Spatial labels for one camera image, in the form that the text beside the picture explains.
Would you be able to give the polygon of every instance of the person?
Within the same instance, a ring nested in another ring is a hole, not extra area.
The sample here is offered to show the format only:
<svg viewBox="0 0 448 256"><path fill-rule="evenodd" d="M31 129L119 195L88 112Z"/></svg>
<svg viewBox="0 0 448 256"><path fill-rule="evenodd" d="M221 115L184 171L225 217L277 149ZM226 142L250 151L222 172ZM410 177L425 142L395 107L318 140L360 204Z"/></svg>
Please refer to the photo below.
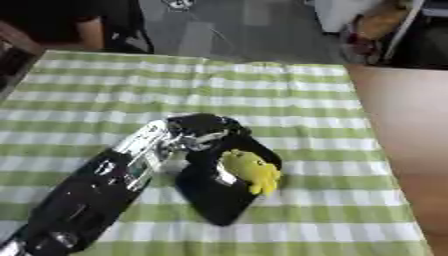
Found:
<svg viewBox="0 0 448 256"><path fill-rule="evenodd" d="M3 0L0 38L36 53L46 48L101 50L97 0Z"/></svg>

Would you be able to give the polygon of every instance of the yellow plush toy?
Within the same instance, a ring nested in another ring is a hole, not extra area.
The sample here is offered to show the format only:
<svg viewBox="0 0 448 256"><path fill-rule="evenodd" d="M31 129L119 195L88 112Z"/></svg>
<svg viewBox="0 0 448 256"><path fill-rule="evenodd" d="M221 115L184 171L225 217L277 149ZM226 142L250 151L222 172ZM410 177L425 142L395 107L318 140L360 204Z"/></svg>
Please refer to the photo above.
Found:
<svg viewBox="0 0 448 256"><path fill-rule="evenodd" d="M277 188L281 173L271 163L266 163L261 157L246 151L232 149L222 154L221 163L227 171L243 180L252 182L249 190L257 195L269 195Z"/></svg>

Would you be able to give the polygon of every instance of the floor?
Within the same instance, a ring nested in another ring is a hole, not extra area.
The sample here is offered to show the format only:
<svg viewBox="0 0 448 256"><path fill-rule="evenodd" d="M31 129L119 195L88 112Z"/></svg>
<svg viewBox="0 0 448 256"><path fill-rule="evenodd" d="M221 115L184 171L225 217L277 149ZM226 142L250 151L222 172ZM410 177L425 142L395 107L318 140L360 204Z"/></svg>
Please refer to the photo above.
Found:
<svg viewBox="0 0 448 256"><path fill-rule="evenodd" d="M189 12L168 10L162 0L140 1L158 54L343 63L337 37L322 34L303 0L197 0Z"/></svg>

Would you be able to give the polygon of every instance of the metal robot arm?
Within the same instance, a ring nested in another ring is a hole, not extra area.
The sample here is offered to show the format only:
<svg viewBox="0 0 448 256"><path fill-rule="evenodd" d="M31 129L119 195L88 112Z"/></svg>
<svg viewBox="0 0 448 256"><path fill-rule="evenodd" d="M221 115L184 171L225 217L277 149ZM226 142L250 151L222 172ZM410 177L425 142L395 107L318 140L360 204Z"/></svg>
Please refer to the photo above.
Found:
<svg viewBox="0 0 448 256"><path fill-rule="evenodd" d="M249 133L237 121L195 114L152 121L76 170L32 210L0 245L0 256L65 256L111 226L177 151L202 151L229 134Z"/></svg>

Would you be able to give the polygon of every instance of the black cloth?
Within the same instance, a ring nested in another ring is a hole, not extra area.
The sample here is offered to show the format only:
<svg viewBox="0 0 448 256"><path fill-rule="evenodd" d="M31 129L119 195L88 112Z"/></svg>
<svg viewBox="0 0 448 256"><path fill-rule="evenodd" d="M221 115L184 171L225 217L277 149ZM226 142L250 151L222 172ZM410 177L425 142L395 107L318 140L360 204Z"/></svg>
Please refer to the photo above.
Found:
<svg viewBox="0 0 448 256"><path fill-rule="evenodd" d="M100 16L97 0L2 0L0 20L40 43L79 41L76 23Z"/></svg>

